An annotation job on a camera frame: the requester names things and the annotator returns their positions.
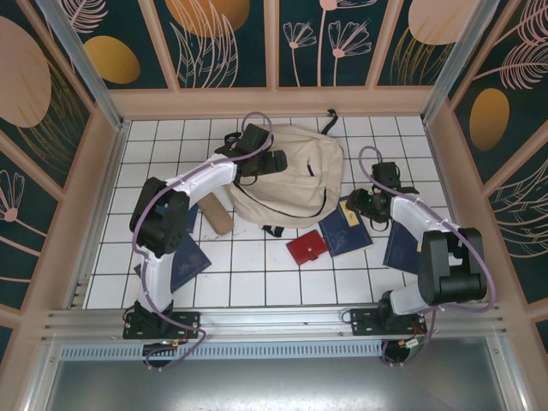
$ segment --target red wallet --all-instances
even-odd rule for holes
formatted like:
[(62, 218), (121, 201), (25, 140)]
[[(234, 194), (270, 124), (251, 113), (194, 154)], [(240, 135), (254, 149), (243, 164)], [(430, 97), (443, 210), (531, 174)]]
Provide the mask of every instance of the red wallet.
[(287, 246), (298, 265), (303, 265), (307, 261), (314, 261), (320, 254), (328, 251), (327, 244), (325, 244), (324, 239), (316, 229), (289, 242)]

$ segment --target blue passport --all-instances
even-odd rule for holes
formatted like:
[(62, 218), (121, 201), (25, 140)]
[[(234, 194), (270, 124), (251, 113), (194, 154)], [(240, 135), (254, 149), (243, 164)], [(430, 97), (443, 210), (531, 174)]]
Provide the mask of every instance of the blue passport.
[(192, 207), (190, 207), (190, 210), (188, 210), (188, 215), (187, 215), (187, 232), (188, 233), (194, 232), (194, 225), (196, 224), (196, 216), (198, 216), (198, 205), (194, 204)]
[(363, 220), (353, 211), (343, 210), (346, 199), (347, 197), (342, 197), (336, 210), (319, 222), (331, 257), (361, 250), (373, 244)]
[(405, 227), (395, 221), (392, 221), (390, 228), (383, 264), (399, 271), (419, 273), (419, 242)]
[[(210, 265), (211, 261), (187, 234), (182, 247), (175, 251), (171, 264), (171, 292), (175, 293)], [(140, 276), (140, 264), (134, 270)]]

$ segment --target metal plate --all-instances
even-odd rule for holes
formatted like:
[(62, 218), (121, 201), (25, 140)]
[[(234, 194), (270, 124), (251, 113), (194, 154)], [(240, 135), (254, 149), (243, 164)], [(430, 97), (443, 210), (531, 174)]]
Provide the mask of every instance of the metal plate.
[(426, 334), (424, 317), (418, 314), (402, 315), (398, 317), (400, 324), (397, 327), (385, 329), (380, 323), (377, 308), (363, 308), (350, 310), (352, 334), (357, 336), (412, 336), (413, 324), (417, 325)]
[[(200, 326), (200, 313), (198, 312), (172, 313), (170, 314), (170, 318), (189, 327), (192, 327), (194, 323), (198, 323), (198, 326)], [(140, 322), (136, 320), (135, 313), (129, 313), (126, 319), (126, 326), (123, 329), (122, 335), (124, 340), (176, 340), (183, 338), (186, 332), (181, 327), (170, 325), (168, 330), (160, 336), (155, 331), (141, 329)], [(196, 331), (189, 331), (187, 337), (189, 340), (195, 340), (198, 338), (198, 333)]]

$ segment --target cable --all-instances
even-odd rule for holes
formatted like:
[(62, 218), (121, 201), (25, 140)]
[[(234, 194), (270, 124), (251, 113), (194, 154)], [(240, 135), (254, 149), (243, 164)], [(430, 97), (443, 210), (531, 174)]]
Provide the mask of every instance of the cable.
[(382, 153), (377, 147), (373, 146), (365, 146), (362, 147), (359, 154), (358, 164), (360, 165), (361, 172), (369, 179), (370, 182), (373, 183), (373, 185), (379, 187), (380, 189), (386, 191), (387, 193), (390, 193), (392, 195), (403, 197), (405, 200), (414, 202), (417, 206), (419, 206), (421, 209), (426, 211), (428, 214), (430, 214), (433, 218), (435, 218), (441, 225), (443, 225), (446, 229), (448, 229), (451, 233), (453, 233), (456, 238), (458, 238), (461, 243), (468, 249), (468, 251), (473, 255), (475, 260), (478, 262), (479, 266), (481, 267), (481, 270), (485, 274), (485, 278), (487, 279), (487, 284), (489, 287), (489, 302), (486, 306), (482, 308), (473, 308), (473, 307), (463, 307), (458, 304), (443, 304), (440, 307), (442, 308), (452, 308), (455, 310), (461, 310), (461, 311), (469, 311), (471, 313), (486, 313), (487, 311), (491, 310), (495, 306), (495, 301), (497, 300), (497, 290), (495, 289), (495, 283), (493, 281), (493, 276), (491, 272), (489, 271), (489, 268), (487, 268), (487, 264), (485, 261), (481, 258), (480, 253), (478, 253), (478, 250), (474, 248), (472, 244), (467, 240), (467, 238), (459, 233), (457, 229), (455, 229), (452, 225), (448, 224), (446, 220), (441, 218), (432, 208), (430, 208), (428, 205), (423, 203), (422, 201), (411, 197), (410, 195), (399, 193), (396, 190), (393, 190), (391, 188), (386, 187), (384, 184), (381, 184), (377, 180), (375, 180), (371, 175), (366, 171), (366, 167), (363, 165), (363, 153), (365, 150), (374, 150), (378, 156), (381, 158), (382, 161)]
[(202, 335), (201, 339), (189, 351), (187, 351), (184, 355), (182, 355), (177, 360), (171, 361), (168, 365), (166, 365), (164, 367), (153, 368), (152, 366), (150, 366), (150, 364), (148, 363), (148, 359), (150, 358), (150, 354), (149, 354), (146, 357), (146, 363), (147, 363), (147, 366), (148, 366), (149, 370), (154, 369), (154, 370), (157, 370), (157, 371), (161, 372), (162, 370), (168, 370), (170, 368), (173, 368), (174, 366), (177, 366), (177, 365), (181, 364), (189, 355), (191, 355), (194, 352), (195, 349), (198, 348), (198, 346), (201, 343), (204, 342), (204, 340), (207, 338), (207, 333), (204, 330), (202, 330), (201, 328), (194, 328), (194, 327), (191, 327), (189, 325), (185, 325), (183, 323), (179, 323), (178, 321), (175, 321), (174, 319), (169, 318), (168, 316), (164, 315), (158, 309), (158, 307), (156, 307), (156, 305), (154, 304), (154, 301), (152, 301), (152, 298), (150, 297), (149, 292), (148, 292), (148, 288), (146, 286), (146, 268), (148, 266), (149, 256), (146, 252), (140, 250), (139, 247), (137, 246), (137, 236), (139, 235), (140, 228), (143, 225), (143, 222), (145, 221), (145, 218), (148, 215), (148, 213), (150, 212), (150, 210), (156, 205), (156, 202), (163, 195), (165, 195), (167, 192), (169, 192), (172, 188), (177, 187), (181, 184), (184, 184), (184, 182), (186, 180), (188, 180), (189, 178), (198, 175), (202, 171), (207, 170), (208, 168), (212, 167), (215, 164), (235, 163), (237, 161), (246, 160), (248, 158), (256, 156), (257, 154), (261, 153), (262, 151), (264, 151), (265, 149), (267, 149), (271, 145), (271, 143), (272, 143), (272, 121), (267, 115), (265, 115), (265, 114), (263, 114), (259, 111), (253, 111), (253, 112), (247, 114), (244, 117), (244, 119), (241, 123), (241, 131), (242, 132), (245, 131), (247, 119), (251, 116), (262, 116), (266, 120), (266, 122), (268, 123), (268, 136), (266, 137), (266, 140), (265, 140), (265, 142), (263, 143), (263, 145), (261, 147), (259, 147), (254, 152), (250, 152), (249, 154), (246, 154), (246, 155), (243, 155), (243, 156), (240, 156), (240, 157), (220, 158), (219, 160), (213, 160), (213, 161), (207, 162), (205, 164), (202, 164), (197, 169), (188, 172), (185, 176), (182, 176), (181, 178), (178, 178), (176, 181), (172, 182), (167, 187), (161, 189), (152, 198), (152, 200), (146, 205), (145, 209), (143, 210), (143, 213), (140, 215), (139, 220), (137, 221), (137, 224), (135, 225), (134, 235), (132, 237), (131, 244), (132, 244), (134, 253), (137, 253), (138, 255), (141, 255), (143, 257), (143, 264), (141, 265), (140, 281), (141, 281), (141, 286), (143, 288), (143, 294), (144, 294), (144, 296), (146, 298), (146, 301), (148, 302), (149, 306), (163, 321), (166, 321), (166, 322), (168, 322), (171, 325), (174, 325), (176, 327), (183, 328), (183, 330), (197, 332), (197, 333)]
[(432, 311), (432, 322), (430, 323), (430, 330), (428, 331), (428, 335), (426, 336), (426, 341), (424, 344), (422, 344), (422, 348), (420, 351), (415, 354), (413, 357), (411, 357), (408, 360), (402, 361), (402, 362), (395, 362), (390, 357), (386, 356), (386, 348), (388, 347), (388, 340), (383, 342), (383, 350), (381, 352), (380, 360), (386, 364), (387, 366), (403, 366), (404, 364), (407, 365), (409, 362), (414, 361), (415, 358), (417, 358), (420, 353), (422, 353), (426, 345), (430, 342), (430, 339), (432, 338), (432, 334), (434, 333), (434, 325), (436, 324), (436, 313), (438, 312), (438, 309), (436, 308), (434, 311)]

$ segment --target grid floor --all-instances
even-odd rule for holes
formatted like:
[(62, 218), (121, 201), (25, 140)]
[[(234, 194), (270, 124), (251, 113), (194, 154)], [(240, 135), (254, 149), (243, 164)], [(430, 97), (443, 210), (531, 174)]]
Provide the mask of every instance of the grid floor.
[[(277, 124), (294, 124), (321, 130), (327, 117), (273, 118)], [(134, 267), (139, 264), (131, 248), (129, 219), (148, 177), (167, 179), (191, 170), (236, 131), (241, 119), (133, 122), (116, 179), (101, 243), (86, 292), (84, 308), (131, 306), (139, 290)], [(342, 195), (370, 188), (358, 167), (358, 153), (375, 145), (400, 168), (402, 181), (413, 184), (421, 198), (449, 218), (444, 193), (420, 118), (372, 116), (340, 118), (329, 132), (344, 150)], [(376, 160), (366, 160), (370, 168)], [(299, 267), (286, 243), (310, 230), (286, 229), (282, 239), (266, 235), (257, 225), (240, 218), (227, 194), (217, 197), (233, 216), (235, 227), (217, 235), (201, 212), (192, 237), (211, 266), (174, 294), (175, 307), (263, 307), (308, 304), (349, 304), (377, 301), (388, 289), (415, 281), (415, 276), (383, 266), (389, 231), (366, 221), (373, 245), (332, 259), (328, 253)]]

